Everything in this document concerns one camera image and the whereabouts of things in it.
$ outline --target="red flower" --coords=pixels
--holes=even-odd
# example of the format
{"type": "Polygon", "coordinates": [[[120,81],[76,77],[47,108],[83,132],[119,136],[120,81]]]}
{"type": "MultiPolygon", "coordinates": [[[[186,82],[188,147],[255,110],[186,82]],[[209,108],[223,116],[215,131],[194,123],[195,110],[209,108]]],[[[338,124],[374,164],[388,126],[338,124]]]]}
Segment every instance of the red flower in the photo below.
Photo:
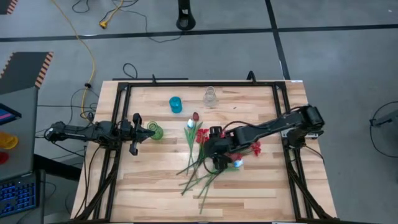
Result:
{"type": "Polygon", "coordinates": [[[259,154],[261,153],[261,149],[260,148],[253,149],[253,152],[255,156],[259,156],[259,154]]]}
{"type": "Polygon", "coordinates": [[[226,153],[225,155],[228,156],[229,158],[231,158],[232,162],[241,160],[242,157],[243,157],[243,155],[238,153],[238,152],[237,153],[232,153],[232,154],[226,153]]]}
{"type": "Polygon", "coordinates": [[[192,115],[192,119],[193,119],[194,121],[199,121],[199,114],[196,113],[196,112],[194,112],[193,115],[192,115]]]}
{"type": "Polygon", "coordinates": [[[208,133],[209,129],[199,129],[197,131],[197,143],[204,143],[205,141],[209,140],[208,133]]]}
{"type": "Polygon", "coordinates": [[[252,149],[260,148],[260,146],[261,146],[261,142],[259,142],[259,141],[256,141],[255,143],[251,144],[252,149]]]}
{"type": "Polygon", "coordinates": [[[259,154],[261,153],[261,143],[259,141],[256,141],[255,143],[253,143],[251,145],[251,150],[254,152],[255,156],[259,156],[259,154]]]}

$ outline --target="yellow object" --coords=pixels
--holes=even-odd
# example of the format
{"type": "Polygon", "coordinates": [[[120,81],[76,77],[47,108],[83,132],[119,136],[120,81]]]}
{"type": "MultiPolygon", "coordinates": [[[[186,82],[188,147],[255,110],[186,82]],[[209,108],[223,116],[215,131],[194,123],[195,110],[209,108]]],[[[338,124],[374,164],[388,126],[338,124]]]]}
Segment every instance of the yellow object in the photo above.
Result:
{"type": "MultiPolygon", "coordinates": [[[[90,50],[90,48],[87,46],[87,44],[86,44],[84,41],[82,41],[82,40],[80,39],[80,37],[79,37],[79,35],[77,34],[77,31],[76,31],[76,29],[74,28],[72,22],[70,22],[69,18],[65,15],[65,13],[63,13],[63,11],[62,11],[62,9],[60,8],[60,6],[55,2],[55,0],[51,0],[51,1],[55,4],[55,6],[58,8],[58,10],[62,13],[62,15],[64,16],[64,18],[68,21],[70,27],[73,29],[73,32],[75,33],[76,39],[78,39],[78,40],[86,47],[88,53],[90,53],[91,61],[93,62],[93,69],[92,69],[92,71],[91,71],[91,76],[90,76],[90,79],[88,80],[88,83],[91,84],[91,81],[92,81],[92,79],[93,79],[93,77],[94,77],[94,74],[95,74],[95,59],[94,59],[93,53],[91,52],[91,50],[90,50]]],[[[83,98],[81,99],[81,106],[80,106],[80,109],[81,109],[81,115],[82,115],[82,117],[84,117],[88,122],[90,122],[90,120],[89,120],[89,119],[86,117],[86,115],[84,114],[84,109],[83,109],[84,106],[85,106],[85,98],[86,98],[87,89],[88,89],[88,87],[86,87],[86,89],[85,89],[84,92],[83,92],[83,98]]]]}
{"type": "Polygon", "coordinates": [[[114,11],[112,12],[112,14],[110,15],[110,17],[99,23],[99,26],[102,27],[102,29],[106,29],[108,26],[108,22],[112,19],[113,15],[120,9],[120,7],[123,5],[124,0],[120,1],[120,4],[116,7],[116,9],[114,9],[114,11]]]}
{"type": "Polygon", "coordinates": [[[99,25],[102,27],[102,29],[105,29],[107,26],[106,22],[100,22],[99,25]]]}
{"type": "Polygon", "coordinates": [[[14,149],[18,145],[18,137],[0,131],[0,148],[14,149]]]}

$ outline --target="glass jar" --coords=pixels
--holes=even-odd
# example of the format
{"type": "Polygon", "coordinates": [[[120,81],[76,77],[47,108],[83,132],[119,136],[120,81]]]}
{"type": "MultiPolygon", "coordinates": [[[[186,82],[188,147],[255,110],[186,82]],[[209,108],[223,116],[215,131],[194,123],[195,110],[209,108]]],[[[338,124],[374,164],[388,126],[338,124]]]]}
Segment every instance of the glass jar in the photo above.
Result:
{"type": "Polygon", "coordinates": [[[155,134],[150,137],[151,139],[153,139],[153,140],[162,139],[163,129],[159,125],[157,125],[157,123],[155,121],[149,122],[147,125],[147,129],[155,132],[155,134]]]}
{"type": "Polygon", "coordinates": [[[205,106],[212,107],[217,105],[216,89],[212,86],[207,87],[206,93],[203,97],[205,106]]]}

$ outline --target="computer keyboard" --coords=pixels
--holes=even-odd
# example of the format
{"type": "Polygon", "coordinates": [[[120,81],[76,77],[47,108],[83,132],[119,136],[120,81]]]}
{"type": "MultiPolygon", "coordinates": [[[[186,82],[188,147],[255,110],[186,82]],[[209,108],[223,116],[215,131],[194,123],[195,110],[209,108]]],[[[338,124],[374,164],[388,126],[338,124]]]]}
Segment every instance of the computer keyboard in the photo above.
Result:
{"type": "Polygon", "coordinates": [[[38,207],[39,187],[35,173],[0,182],[0,218],[38,207]]]}

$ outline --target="cord plug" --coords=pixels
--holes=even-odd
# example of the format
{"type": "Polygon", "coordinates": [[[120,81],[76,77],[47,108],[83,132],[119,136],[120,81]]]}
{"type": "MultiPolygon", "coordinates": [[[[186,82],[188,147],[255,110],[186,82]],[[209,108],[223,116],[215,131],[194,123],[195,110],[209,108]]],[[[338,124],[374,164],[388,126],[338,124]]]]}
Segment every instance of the cord plug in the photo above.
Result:
{"type": "Polygon", "coordinates": [[[108,23],[106,21],[100,22],[99,26],[102,27],[102,29],[106,29],[106,27],[108,26],[108,23]]]}

